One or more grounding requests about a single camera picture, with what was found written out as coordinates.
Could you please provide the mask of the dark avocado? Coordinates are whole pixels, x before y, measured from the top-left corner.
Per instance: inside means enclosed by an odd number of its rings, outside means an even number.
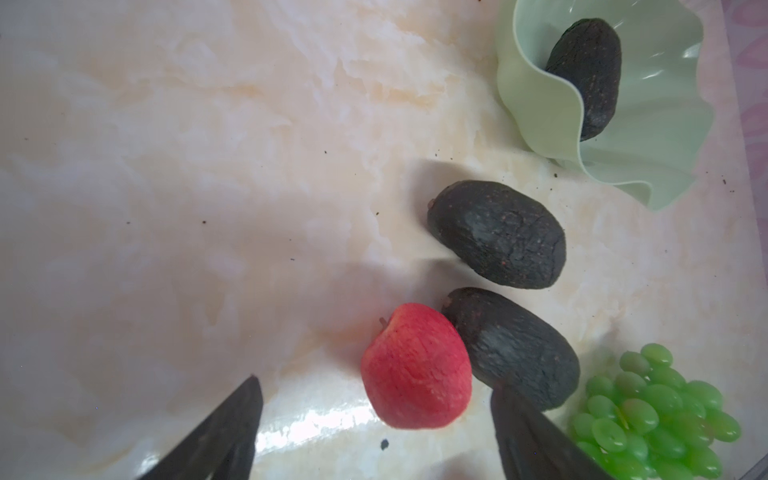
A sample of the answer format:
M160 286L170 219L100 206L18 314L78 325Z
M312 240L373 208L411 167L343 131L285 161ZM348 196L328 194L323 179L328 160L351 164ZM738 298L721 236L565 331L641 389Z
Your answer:
M427 207L429 232L481 277L519 289L549 288L566 262L566 237L540 202L493 181L461 180Z
M441 313L467 349L476 378L489 387L513 385L539 410L561 407L577 390L577 354L554 327L495 292L463 287L449 293Z
M603 19L576 21L552 48L545 70L570 82L578 90L584 110L582 141L602 133L613 119L621 68L620 38Z

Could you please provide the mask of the red apple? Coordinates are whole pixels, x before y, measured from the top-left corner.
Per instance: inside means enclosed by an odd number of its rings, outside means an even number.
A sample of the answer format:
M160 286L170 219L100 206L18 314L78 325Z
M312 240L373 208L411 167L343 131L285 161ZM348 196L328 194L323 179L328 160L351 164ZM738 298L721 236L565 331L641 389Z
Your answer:
M443 428L472 396L472 367L456 328L440 312L395 309L362 355L362 382L379 419L396 429Z

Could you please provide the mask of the light green wavy fruit bowl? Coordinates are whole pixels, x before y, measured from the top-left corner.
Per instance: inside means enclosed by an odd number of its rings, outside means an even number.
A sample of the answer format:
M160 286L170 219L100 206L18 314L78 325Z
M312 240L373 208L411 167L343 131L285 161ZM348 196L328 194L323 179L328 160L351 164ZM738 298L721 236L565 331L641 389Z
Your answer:
M545 71L552 48L582 19L606 21L622 49L618 103L607 128L581 140L582 99ZM614 186L651 211L692 185L713 107L697 90L699 18L680 1L502 1L496 83L529 149Z

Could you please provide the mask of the green grape bunch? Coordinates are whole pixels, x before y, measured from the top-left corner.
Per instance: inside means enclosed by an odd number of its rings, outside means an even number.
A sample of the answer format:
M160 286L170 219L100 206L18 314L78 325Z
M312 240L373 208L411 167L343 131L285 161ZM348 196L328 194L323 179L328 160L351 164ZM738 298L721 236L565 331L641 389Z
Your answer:
M724 410L712 384L687 380L658 343L626 351L614 376L586 383L568 433L614 479L718 479L715 442L740 439L739 422Z

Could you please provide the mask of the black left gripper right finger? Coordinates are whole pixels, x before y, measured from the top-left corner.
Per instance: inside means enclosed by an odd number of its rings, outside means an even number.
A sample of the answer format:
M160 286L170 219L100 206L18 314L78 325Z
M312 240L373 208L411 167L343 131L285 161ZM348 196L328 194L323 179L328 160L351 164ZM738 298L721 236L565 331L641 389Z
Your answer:
M611 479L513 385L499 384L493 389L490 409L507 479Z

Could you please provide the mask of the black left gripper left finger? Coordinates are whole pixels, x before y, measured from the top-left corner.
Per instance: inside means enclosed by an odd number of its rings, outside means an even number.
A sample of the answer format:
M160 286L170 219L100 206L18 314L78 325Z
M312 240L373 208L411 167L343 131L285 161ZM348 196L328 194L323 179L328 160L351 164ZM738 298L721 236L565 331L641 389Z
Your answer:
M263 406L251 375L141 479L248 479Z

